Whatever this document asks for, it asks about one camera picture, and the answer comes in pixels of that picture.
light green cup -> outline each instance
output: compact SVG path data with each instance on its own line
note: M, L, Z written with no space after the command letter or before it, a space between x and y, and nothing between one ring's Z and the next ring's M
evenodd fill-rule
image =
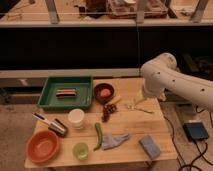
M72 152L78 160L86 160L88 157L89 148L86 143L80 142L74 145Z

green chili pepper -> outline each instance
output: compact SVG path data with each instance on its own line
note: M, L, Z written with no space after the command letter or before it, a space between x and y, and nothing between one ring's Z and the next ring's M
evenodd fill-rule
M98 135L98 142L97 142L96 147L93 149L94 151L98 150L99 148L101 148L101 144L102 144L102 141L103 141L101 124L98 123L98 122L95 123L95 129L96 129L96 132L97 132L97 135Z

orange bowl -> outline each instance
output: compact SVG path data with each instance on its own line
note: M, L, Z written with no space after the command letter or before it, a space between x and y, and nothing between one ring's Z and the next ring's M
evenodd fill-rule
M109 96L106 96L106 97L101 96L101 91L104 89L107 89L110 92ZM113 86L108 83L100 83L100 84L96 85L94 88L94 97L101 104L105 104L105 103L109 102L114 97Z
M49 130L33 135L27 143L26 155L33 163L43 163L59 150L58 136Z

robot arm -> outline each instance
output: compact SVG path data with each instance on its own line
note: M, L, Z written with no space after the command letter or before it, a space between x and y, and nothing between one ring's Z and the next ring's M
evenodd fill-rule
M176 71L177 62L169 53L163 53L141 67L145 81L144 98L160 98L165 88L192 103L213 111L213 82L181 74Z

green plastic tray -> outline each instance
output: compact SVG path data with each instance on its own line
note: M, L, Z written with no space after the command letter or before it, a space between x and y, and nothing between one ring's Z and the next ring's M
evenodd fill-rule
M92 103L93 78L85 77L49 77L38 101L38 107L44 110L88 109ZM56 90L76 88L76 97L59 99Z

